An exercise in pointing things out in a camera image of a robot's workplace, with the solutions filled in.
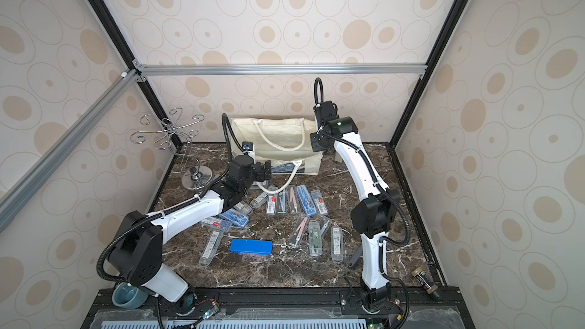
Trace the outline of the green compass clear case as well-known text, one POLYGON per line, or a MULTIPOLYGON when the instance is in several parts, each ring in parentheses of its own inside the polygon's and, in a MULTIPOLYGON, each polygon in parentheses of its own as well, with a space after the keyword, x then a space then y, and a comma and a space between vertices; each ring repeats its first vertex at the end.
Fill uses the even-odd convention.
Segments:
POLYGON ((309 229, 309 255, 320 257, 322 255, 322 238, 321 228, 318 221, 311 219, 308 225, 309 229))

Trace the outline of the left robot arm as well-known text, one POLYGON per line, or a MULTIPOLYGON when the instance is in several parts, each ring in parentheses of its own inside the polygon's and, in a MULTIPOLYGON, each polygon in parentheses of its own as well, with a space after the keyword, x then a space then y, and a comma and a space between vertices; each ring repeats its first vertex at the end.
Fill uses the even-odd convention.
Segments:
POLYGON ((236 146, 240 155, 230 156, 225 171, 194 197, 157 213, 128 213, 113 241, 97 259, 99 277, 129 283, 174 304, 181 315, 190 313, 196 293, 183 277, 164 264, 162 249, 184 230, 240 203, 254 183, 271 179, 271 163, 254 159, 251 142, 236 146))

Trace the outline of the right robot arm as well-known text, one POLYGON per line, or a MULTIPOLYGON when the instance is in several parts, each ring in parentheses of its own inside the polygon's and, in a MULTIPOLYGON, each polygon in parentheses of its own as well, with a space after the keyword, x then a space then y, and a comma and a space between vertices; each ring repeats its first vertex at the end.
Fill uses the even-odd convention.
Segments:
POLYGON ((314 100, 316 131, 310 135, 312 150, 335 150, 356 186, 360 202, 350 218, 362 242, 360 298, 366 312, 378 312, 390 298, 391 283, 399 281, 388 275, 387 246, 407 245, 411 228, 399 206, 399 193, 385 183, 374 167, 353 119, 340 117, 338 106, 324 99, 320 78, 314 82, 314 100))

